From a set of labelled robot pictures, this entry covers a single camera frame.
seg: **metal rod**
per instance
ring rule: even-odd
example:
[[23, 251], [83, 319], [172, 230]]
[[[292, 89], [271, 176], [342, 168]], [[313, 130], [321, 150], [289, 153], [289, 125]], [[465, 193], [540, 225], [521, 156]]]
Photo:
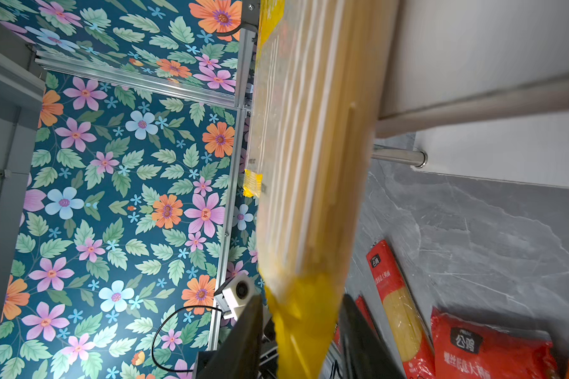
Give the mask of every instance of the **metal rod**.
[[402, 148], [373, 145], [372, 158], [382, 161], [409, 164], [415, 167], [424, 167], [428, 162], [428, 155], [420, 150], [404, 150]]

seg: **spaghetti package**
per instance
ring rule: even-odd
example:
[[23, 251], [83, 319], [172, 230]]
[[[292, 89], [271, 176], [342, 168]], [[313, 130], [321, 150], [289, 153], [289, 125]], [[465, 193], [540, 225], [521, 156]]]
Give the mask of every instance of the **spaghetti package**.
[[[525, 334], [526, 330], [516, 330]], [[552, 342], [513, 337], [511, 330], [432, 311], [436, 372], [446, 379], [559, 379]], [[529, 332], [548, 338], [546, 332]]]
[[409, 379], [435, 379], [434, 353], [424, 322], [386, 241], [375, 245], [366, 260], [394, 334], [405, 374]]

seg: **pasta package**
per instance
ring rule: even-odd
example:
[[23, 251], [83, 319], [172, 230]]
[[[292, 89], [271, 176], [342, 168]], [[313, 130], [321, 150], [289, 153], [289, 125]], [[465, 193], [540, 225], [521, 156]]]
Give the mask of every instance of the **pasta package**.
[[408, 379], [435, 379], [434, 353], [424, 322], [386, 241], [366, 256]]

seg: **pink flower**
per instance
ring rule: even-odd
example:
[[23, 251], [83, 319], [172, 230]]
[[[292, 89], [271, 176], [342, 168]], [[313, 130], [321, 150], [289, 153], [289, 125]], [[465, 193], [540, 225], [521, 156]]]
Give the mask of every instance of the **pink flower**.
[[218, 69], [221, 68], [221, 66], [217, 64], [218, 62], [217, 59], [209, 59], [209, 56], [206, 54], [203, 54], [202, 57], [196, 57], [196, 59], [200, 61], [200, 63], [198, 64], [199, 66], [205, 66], [210, 68], [211, 70], [213, 70], [213, 67], [217, 67]]
[[249, 272], [247, 270], [243, 270], [243, 262], [238, 261], [238, 263], [236, 263], [236, 267], [234, 267], [234, 263], [228, 262], [228, 272], [226, 273], [226, 279], [235, 277], [238, 274], [249, 275]]
[[215, 208], [217, 203], [219, 203], [219, 195], [213, 193], [205, 204], [205, 198], [194, 193], [192, 202], [198, 209], [190, 208], [183, 212], [186, 217], [195, 218], [188, 226], [187, 232], [196, 233], [204, 225], [207, 237], [213, 237], [215, 235], [215, 225], [213, 223], [223, 225], [223, 217], [226, 211], [225, 207]]
[[190, 252], [195, 252], [196, 249], [202, 250], [204, 249], [203, 242], [207, 239], [204, 237], [200, 237], [200, 232], [196, 232], [196, 236], [192, 233], [187, 235], [188, 240], [186, 241], [186, 246], [190, 246]]
[[0, 23], [10, 29], [13, 33], [20, 36], [25, 42], [36, 44], [36, 42], [32, 41], [31, 39], [27, 38], [23, 34], [27, 33], [27, 29], [22, 28], [21, 26], [11, 24], [10, 22], [0, 21]]
[[[189, 369], [193, 370], [195, 364], [196, 363], [192, 363], [192, 365], [190, 366]], [[174, 364], [174, 369], [175, 370], [181, 370], [181, 371], [187, 370], [188, 368], [187, 368], [186, 361], [183, 359], [178, 359], [177, 363]], [[164, 379], [192, 379], [192, 373], [191, 372], [178, 372], [178, 373], [176, 373], [176, 375], [177, 376], [169, 375]]]
[[97, 173], [114, 173], [114, 166], [118, 165], [118, 161], [112, 159], [114, 153], [109, 152], [103, 155], [102, 152], [97, 152], [97, 159], [91, 161], [92, 165], [97, 166]]
[[162, 348], [166, 349], [168, 346], [168, 348], [173, 351], [175, 345], [180, 345], [183, 342], [179, 336], [181, 336], [181, 332], [175, 333], [173, 329], [169, 330], [168, 335], [161, 337], [163, 341], [166, 341], [162, 344]]
[[231, 74], [228, 70], [219, 70], [216, 75], [215, 72], [208, 67], [200, 66], [198, 68], [204, 73], [204, 75], [194, 74], [194, 78], [209, 82], [207, 86], [214, 90], [221, 86], [228, 92], [234, 92], [234, 87], [232, 86], [236, 85], [236, 81], [229, 79]]
[[42, 0], [36, 0], [36, 2], [41, 5], [38, 8], [41, 14], [55, 16], [57, 21], [62, 24], [74, 24], [75, 26], [82, 27], [82, 25], [80, 25], [80, 22], [77, 21], [80, 19], [80, 17], [76, 16], [74, 13], [64, 12], [63, 7], [59, 3], [55, 3], [53, 1], [50, 5], [48, 5]]
[[70, 359], [68, 360], [69, 364], [74, 363], [78, 358], [78, 355], [80, 355], [80, 359], [83, 361], [89, 359], [89, 353], [86, 351], [94, 348], [95, 344], [92, 342], [87, 342], [88, 340], [88, 333], [84, 333], [82, 336], [80, 336], [80, 342], [78, 342], [78, 339], [72, 335], [68, 338], [67, 341], [71, 346], [64, 347], [61, 350], [61, 353], [63, 353], [63, 355], [70, 356]]
[[84, 81], [75, 76], [72, 83], [76, 88], [67, 88], [63, 93], [70, 98], [77, 98], [74, 100], [74, 109], [82, 109], [84, 103], [87, 103], [92, 110], [98, 110], [99, 103], [97, 100], [102, 100], [107, 97], [105, 92], [94, 90], [99, 86], [97, 80], [89, 79], [85, 86]]
[[82, 253], [80, 254], [80, 257], [78, 259], [84, 261], [85, 259], [90, 257], [89, 261], [93, 263], [97, 262], [97, 256], [106, 253], [104, 249], [100, 248], [102, 243], [103, 243], [102, 239], [93, 241], [92, 239], [87, 238], [87, 240], [84, 241], [84, 245], [76, 246], [76, 250]]
[[69, 130], [63, 127], [55, 129], [55, 133], [57, 133], [61, 137], [67, 137], [66, 139], [61, 141], [61, 148], [71, 147], [74, 144], [74, 142], [76, 142], [76, 150], [78, 150], [79, 152], [83, 152], [84, 149], [87, 147], [84, 141], [93, 142], [97, 140], [97, 137], [95, 137], [91, 133], [85, 133], [88, 132], [89, 129], [91, 129], [90, 122], [81, 123], [80, 127], [78, 127], [78, 123], [76, 122], [76, 120], [74, 120], [72, 117], [69, 117], [67, 119], [66, 124]]
[[196, 188], [194, 189], [194, 193], [200, 193], [202, 197], [207, 195], [207, 192], [213, 192], [213, 188], [211, 187], [211, 180], [205, 180], [205, 178], [200, 177], [198, 181], [192, 183]]
[[40, 260], [42, 270], [36, 270], [30, 273], [30, 277], [33, 280], [42, 279], [42, 281], [38, 283], [38, 292], [45, 291], [49, 284], [53, 284], [53, 288], [57, 291], [63, 289], [63, 281], [60, 278], [69, 278], [74, 275], [74, 271], [63, 269], [65, 263], [67, 263], [65, 257], [56, 260], [54, 266], [50, 259], [43, 258]]
[[55, 338], [55, 329], [53, 327], [65, 328], [70, 324], [68, 319], [65, 317], [57, 318], [57, 316], [62, 314], [64, 310], [65, 305], [59, 304], [49, 312], [48, 304], [44, 301], [39, 302], [38, 307], [36, 307], [38, 316], [28, 315], [21, 319], [21, 321], [27, 326], [36, 325], [27, 332], [26, 338], [28, 340], [33, 340], [40, 335], [40, 332], [42, 332], [42, 336], [45, 340], [53, 341], [53, 338]]

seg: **light blue flower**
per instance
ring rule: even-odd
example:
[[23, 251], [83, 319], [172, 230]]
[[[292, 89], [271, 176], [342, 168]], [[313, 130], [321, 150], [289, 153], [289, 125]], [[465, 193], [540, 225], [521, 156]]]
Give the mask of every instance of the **light blue flower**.
[[120, 175], [122, 175], [123, 177], [126, 177], [127, 174], [128, 174], [129, 172], [131, 172], [131, 170], [129, 170], [129, 168], [128, 168], [127, 166], [122, 165], [122, 164], [119, 165], [118, 168], [120, 169], [120, 171], [118, 171], [118, 173], [119, 173]]
[[188, 53], [193, 53], [194, 55], [196, 55], [200, 52], [200, 50], [198, 50], [198, 48], [196, 46], [186, 45], [186, 48], [187, 48]]
[[142, 101], [141, 105], [138, 106], [137, 109], [141, 110], [141, 113], [145, 113], [150, 110], [150, 104], [146, 104], [144, 101]]
[[129, 218], [131, 219], [131, 224], [139, 221], [139, 215], [137, 214], [137, 212], [133, 212], [132, 215], [129, 215]]
[[131, 305], [131, 309], [139, 309], [141, 308], [141, 303], [143, 303], [142, 299], [139, 299], [139, 295], [135, 297], [135, 299], [129, 300], [129, 304]]
[[165, 126], [168, 126], [167, 119], [162, 118], [162, 116], [158, 116], [158, 121], [155, 121], [156, 125], [160, 125], [160, 129], [164, 129]]
[[209, 42], [214, 42], [215, 40], [212, 39], [211, 37], [213, 37], [213, 34], [206, 34], [204, 30], [200, 31], [201, 34], [196, 34], [196, 37], [203, 39], [205, 41], [205, 44], [208, 44]]
[[137, 194], [135, 193], [133, 195], [133, 198], [130, 200], [132, 203], [134, 203], [135, 205], [139, 204], [141, 202], [141, 196], [137, 196]]
[[65, 329], [60, 329], [59, 333], [57, 334], [57, 337], [59, 338], [67, 338], [67, 336], [69, 336], [71, 333], [67, 331], [67, 328]]
[[111, 369], [107, 369], [107, 375], [106, 375], [106, 379], [116, 379], [116, 374], [119, 374], [120, 371], [116, 369], [116, 367], [114, 366]]
[[186, 272], [188, 274], [190, 274], [189, 277], [187, 277], [188, 279], [191, 279], [192, 277], [196, 277], [196, 273], [198, 272], [198, 269], [194, 268], [194, 266], [192, 266], [189, 270], [186, 270]]
[[192, 318], [194, 318], [194, 315], [192, 315], [192, 311], [184, 314], [185, 317], [183, 318], [183, 322], [192, 322]]
[[110, 96], [109, 100], [105, 99], [103, 102], [107, 104], [107, 109], [109, 109], [109, 108], [116, 108], [116, 104], [118, 104], [119, 101], [115, 100], [114, 96]]
[[99, 288], [99, 281], [98, 280], [91, 280], [91, 284], [89, 284], [89, 288], [91, 288], [91, 291], [95, 291], [97, 288]]
[[74, 313], [72, 313], [71, 315], [69, 315], [68, 318], [70, 318], [70, 319], [72, 320], [72, 322], [77, 323], [78, 320], [82, 320], [82, 319], [83, 319], [83, 310], [81, 310], [80, 312], [78, 312], [77, 309], [74, 309]]
[[154, 17], [162, 19], [162, 16], [166, 16], [166, 13], [161, 12], [159, 7], [156, 8], [147, 7], [147, 8], [152, 11], [152, 16]]
[[120, 316], [120, 314], [116, 313], [116, 309], [112, 309], [111, 314], [106, 314], [106, 317], [108, 318], [107, 323], [111, 324], [112, 322], [118, 322], [118, 316]]
[[67, 179], [68, 175], [71, 175], [70, 170], [67, 167], [65, 169], [62, 167], [59, 176], [63, 177], [64, 179]]
[[57, 235], [61, 234], [58, 226], [56, 226], [55, 229], [49, 229], [48, 231], [48, 238], [57, 238]]
[[203, 159], [203, 160], [205, 161], [205, 164], [206, 164], [206, 163], [209, 163], [209, 162], [213, 161], [213, 158], [212, 158], [212, 157], [213, 157], [213, 155], [212, 155], [212, 154], [209, 154], [209, 153], [205, 150], [205, 155], [204, 155], [204, 156], [201, 156], [200, 159]]

